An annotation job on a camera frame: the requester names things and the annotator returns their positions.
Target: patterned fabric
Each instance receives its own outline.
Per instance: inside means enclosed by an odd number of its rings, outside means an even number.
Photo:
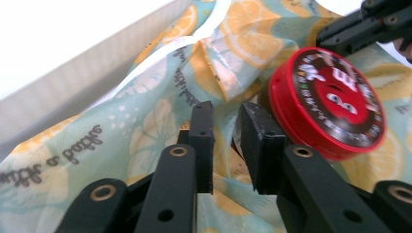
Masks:
[[[215,6],[194,1],[135,66],[191,35]],[[335,17],[313,0],[233,0],[211,37],[165,54],[111,100],[17,146],[0,164],[0,232],[53,232],[89,183],[131,184],[149,175],[160,152],[189,127],[191,107],[207,100],[215,106],[215,190],[198,195],[197,231],[285,231],[276,196],[253,191],[246,164],[231,148],[233,128],[242,101],[259,93],[292,53],[314,46],[317,32]],[[375,87],[389,129],[381,148],[333,167],[369,191],[380,180],[412,183],[412,71],[378,46],[349,60]]]

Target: red lid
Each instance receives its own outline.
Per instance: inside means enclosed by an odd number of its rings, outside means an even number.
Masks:
[[[269,84],[272,110],[288,136],[329,160],[350,158],[380,144],[382,106],[362,74],[319,48],[296,52]]]

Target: red tin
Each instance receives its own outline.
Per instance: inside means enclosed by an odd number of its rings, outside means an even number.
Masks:
[[[376,149],[385,118],[376,93],[348,61],[331,51],[305,48],[273,75],[269,101],[296,144],[328,160],[343,160]]]

